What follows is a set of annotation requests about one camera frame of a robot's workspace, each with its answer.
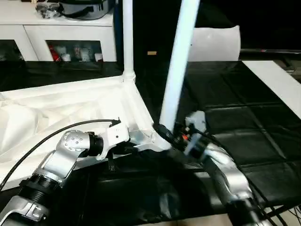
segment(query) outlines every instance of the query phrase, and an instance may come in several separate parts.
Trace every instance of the white vertical pole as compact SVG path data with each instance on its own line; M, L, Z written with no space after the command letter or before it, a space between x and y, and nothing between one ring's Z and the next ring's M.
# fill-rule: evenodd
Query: white vertical pole
M200 0L182 0L181 3L160 116L160 124L170 131L174 129L199 3Z
M134 80L133 0L123 0L124 80Z

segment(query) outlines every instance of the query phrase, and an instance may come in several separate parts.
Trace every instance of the glass cabinet door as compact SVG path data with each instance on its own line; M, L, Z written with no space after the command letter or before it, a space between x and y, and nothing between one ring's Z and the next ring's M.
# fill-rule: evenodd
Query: glass cabinet door
M0 40L0 61L24 61L15 40Z
M54 61L102 62L100 41L46 40Z

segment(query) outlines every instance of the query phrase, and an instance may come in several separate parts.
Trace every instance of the red object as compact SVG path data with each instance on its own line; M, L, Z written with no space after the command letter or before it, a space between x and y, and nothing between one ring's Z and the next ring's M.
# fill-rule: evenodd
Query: red object
M183 138L184 140L188 140L188 136L186 136L186 135L182 135L182 138Z
M53 49L52 45L49 45L49 50L54 61L61 61L60 55Z

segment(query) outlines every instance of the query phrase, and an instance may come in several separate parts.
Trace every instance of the black leather surface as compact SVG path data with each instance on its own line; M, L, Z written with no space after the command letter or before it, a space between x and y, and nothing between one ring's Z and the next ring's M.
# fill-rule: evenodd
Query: black leather surface
M2 71L1 91L120 75L122 70L110 63L39 62ZM136 70L136 85L154 121L167 71L168 63ZM301 120L243 63L189 64L177 121L195 110L205 111L209 131L269 205L301 202ZM107 163L73 172L48 225L137 225L224 212L208 175L176 150L136 153L115 164L115 172ZM15 192L3 192L0 205Z

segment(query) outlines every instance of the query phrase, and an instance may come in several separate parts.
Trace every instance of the small orange label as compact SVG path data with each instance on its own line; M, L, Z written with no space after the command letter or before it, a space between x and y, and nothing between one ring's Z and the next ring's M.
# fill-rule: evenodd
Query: small orange label
M157 51L147 51L147 55L157 55Z

